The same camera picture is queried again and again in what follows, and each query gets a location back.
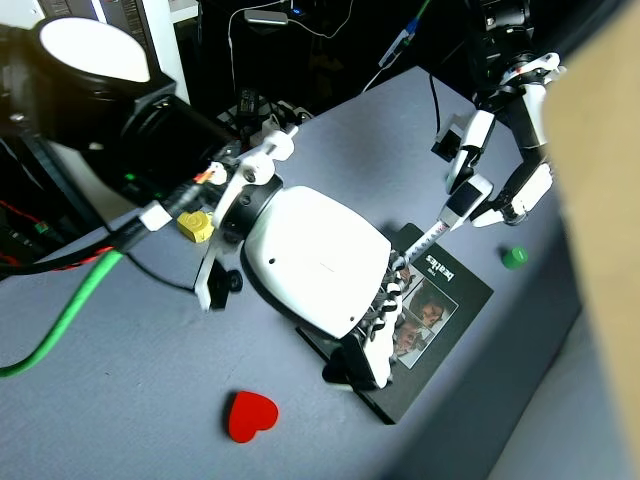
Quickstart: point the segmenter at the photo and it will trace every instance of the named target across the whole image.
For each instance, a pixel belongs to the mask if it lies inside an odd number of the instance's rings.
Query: green cable
[[[422,14],[427,9],[427,7],[429,6],[430,3],[431,3],[431,0],[424,0],[424,3],[420,7],[420,10],[418,10],[418,14],[416,15],[416,18],[418,20],[420,20],[422,18]]]
[[[115,250],[111,250],[104,254],[96,264],[95,267],[89,272],[89,275],[84,279],[82,284],[76,290],[73,297],[69,300],[64,310],[58,316],[58,319],[49,330],[49,333],[40,342],[40,345],[26,357],[24,360],[9,365],[8,367],[0,367],[0,377],[11,377],[18,375],[25,370],[30,369],[36,365],[40,360],[47,356],[51,349],[62,338],[67,328],[73,322],[80,309],[84,306],[89,299],[93,291],[100,285],[104,277],[115,267],[116,263],[120,261],[122,254]]]

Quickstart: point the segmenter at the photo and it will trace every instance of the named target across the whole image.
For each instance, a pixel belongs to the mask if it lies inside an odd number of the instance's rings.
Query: gray wall
[[[489,479],[635,478],[605,382],[581,315]]]

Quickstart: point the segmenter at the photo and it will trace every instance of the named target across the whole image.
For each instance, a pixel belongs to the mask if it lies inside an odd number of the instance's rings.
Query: white circular cap
[[[87,18],[61,18],[40,32],[47,52],[62,63],[105,77],[148,82],[149,66],[142,46],[128,34]]]

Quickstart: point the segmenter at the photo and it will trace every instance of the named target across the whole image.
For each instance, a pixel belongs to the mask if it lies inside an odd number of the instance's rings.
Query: photo on book cover
[[[414,286],[405,293],[394,341],[394,352],[407,368],[415,365],[458,309],[458,303],[420,272],[415,270],[412,276]]]

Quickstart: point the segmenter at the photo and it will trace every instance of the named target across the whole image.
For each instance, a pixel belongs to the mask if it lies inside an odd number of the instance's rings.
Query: screw
[[[256,174],[253,170],[247,170],[244,172],[244,178],[247,182],[253,183],[256,181]]]

